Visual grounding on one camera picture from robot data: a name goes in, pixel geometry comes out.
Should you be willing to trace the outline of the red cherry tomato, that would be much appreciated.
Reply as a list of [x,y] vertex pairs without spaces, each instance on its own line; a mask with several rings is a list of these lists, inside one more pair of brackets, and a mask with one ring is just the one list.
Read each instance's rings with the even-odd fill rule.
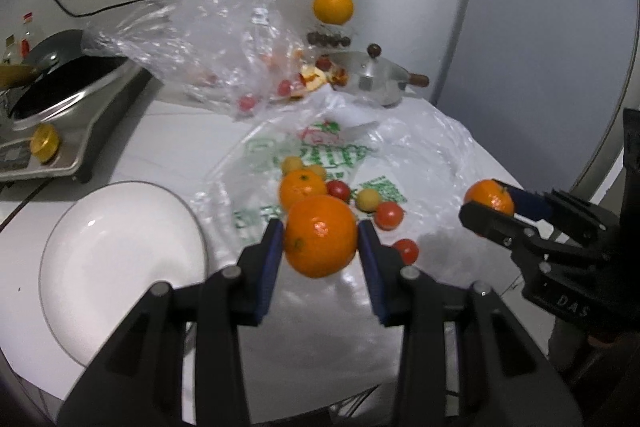
[[404,220],[405,211],[397,202],[381,202],[375,209],[374,223],[383,231],[394,231]]
[[326,191],[330,196],[341,199],[343,202],[349,202],[352,195],[350,187],[341,180],[329,181],[326,184]]
[[413,265],[420,255],[420,248],[412,239],[398,239],[393,243],[393,248],[398,251],[405,265]]

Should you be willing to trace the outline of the yellow small fruit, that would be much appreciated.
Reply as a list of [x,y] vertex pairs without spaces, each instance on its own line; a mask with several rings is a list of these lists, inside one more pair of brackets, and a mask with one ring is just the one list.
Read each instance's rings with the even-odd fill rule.
[[288,156],[281,162],[281,171],[283,176],[286,176],[290,172],[303,169],[305,167],[302,158],[297,156]]
[[374,188],[365,187],[357,192],[355,202],[360,211],[372,213],[381,204],[382,196]]
[[326,169],[324,169],[321,165],[308,165],[306,169],[313,172],[316,176],[321,178],[323,181],[326,181],[326,179],[328,179],[328,175],[326,174]]

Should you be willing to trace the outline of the white plate dark rim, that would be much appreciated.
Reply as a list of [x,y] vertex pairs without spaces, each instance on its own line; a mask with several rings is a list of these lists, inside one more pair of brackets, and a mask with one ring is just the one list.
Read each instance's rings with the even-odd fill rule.
[[205,239],[186,203],[156,184],[119,182],[56,222],[40,262],[40,305],[66,355],[86,366],[152,284],[188,286],[206,273]]

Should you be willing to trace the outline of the grey refrigerator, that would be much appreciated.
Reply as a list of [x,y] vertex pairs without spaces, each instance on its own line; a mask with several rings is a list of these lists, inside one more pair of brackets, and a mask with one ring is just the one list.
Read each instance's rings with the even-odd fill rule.
[[469,0],[437,105],[532,191],[588,198],[639,100],[639,0]]

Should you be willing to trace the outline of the small steel saucepan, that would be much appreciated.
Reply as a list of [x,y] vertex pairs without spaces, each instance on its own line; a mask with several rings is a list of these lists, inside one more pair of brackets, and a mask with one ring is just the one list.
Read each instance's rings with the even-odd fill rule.
[[408,72],[382,57],[382,49],[375,43],[371,43],[366,52],[332,52],[328,59],[335,90],[383,107],[398,105],[408,86],[426,88],[430,84],[427,75]]

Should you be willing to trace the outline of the orange peel pile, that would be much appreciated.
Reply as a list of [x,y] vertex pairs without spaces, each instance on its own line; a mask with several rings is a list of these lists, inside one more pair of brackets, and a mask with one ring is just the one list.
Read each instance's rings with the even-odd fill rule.
[[304,65],[299,69],[298,81],[292,88],[293,96],[305,96],[325,86],[343,88],[347,86],[349,75],[346,69],[333,63],[316,65]]

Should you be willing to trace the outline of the steel induction cooker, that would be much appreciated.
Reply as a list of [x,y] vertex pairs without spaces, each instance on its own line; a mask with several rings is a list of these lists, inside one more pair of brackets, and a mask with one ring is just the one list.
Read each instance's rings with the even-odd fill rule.
[[81,55],[52,70],[9,110],[1,181],[90,181],[107,139],[150,79],[125,57]]

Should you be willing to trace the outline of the clear box of dark fruit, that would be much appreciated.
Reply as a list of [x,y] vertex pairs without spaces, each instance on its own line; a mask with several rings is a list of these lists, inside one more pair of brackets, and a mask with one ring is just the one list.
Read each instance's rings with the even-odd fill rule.
[[352,45],[354,32],[348,26],[316,23],[306,31],[306,40],[310,46],[317,48],[341,50]]

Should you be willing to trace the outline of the large orange on box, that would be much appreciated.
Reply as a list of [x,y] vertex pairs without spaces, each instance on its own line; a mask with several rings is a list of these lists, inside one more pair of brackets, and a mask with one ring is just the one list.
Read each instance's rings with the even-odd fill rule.
[[314,0],[311,9],[321,23],[341,26],[352,19],[355,5],[352,0]]

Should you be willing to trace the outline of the black wok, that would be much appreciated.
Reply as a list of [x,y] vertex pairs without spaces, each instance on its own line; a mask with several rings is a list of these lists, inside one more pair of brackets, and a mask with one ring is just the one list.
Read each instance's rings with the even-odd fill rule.
[[126,62],[122,57],[85,54],[83,36],[80,29],[63,30],[37,44],[21,64],[1,63],[1,101],[6,117],[22,120],[36,116]]

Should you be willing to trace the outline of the clear crumpled plastic bag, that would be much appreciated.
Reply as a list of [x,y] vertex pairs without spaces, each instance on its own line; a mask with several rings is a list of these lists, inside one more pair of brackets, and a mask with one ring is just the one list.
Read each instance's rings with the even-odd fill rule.
[[276,0],[148,2],[118,22],[90,23],[81,46],[89,55],[129,58],[165,86],[236,118],[308,92],[308,49]]

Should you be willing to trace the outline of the oil bottle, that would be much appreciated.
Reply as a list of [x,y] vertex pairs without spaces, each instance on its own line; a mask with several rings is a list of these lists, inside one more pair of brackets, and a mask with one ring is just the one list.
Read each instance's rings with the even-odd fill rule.
[[21,52],[15,40],[14,35],[6,38],[6,49],[2,55],[2,63],[6,65],[17,65],[22,61]]

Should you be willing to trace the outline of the red label bottle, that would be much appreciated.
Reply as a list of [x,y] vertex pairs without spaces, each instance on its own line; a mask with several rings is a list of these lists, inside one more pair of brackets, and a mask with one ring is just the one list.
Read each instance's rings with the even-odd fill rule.
[[23,16],[22,34],[20,39],[21,57],[25,58],[41,40],[41,31],[34,22],[34,14],[27,12]]

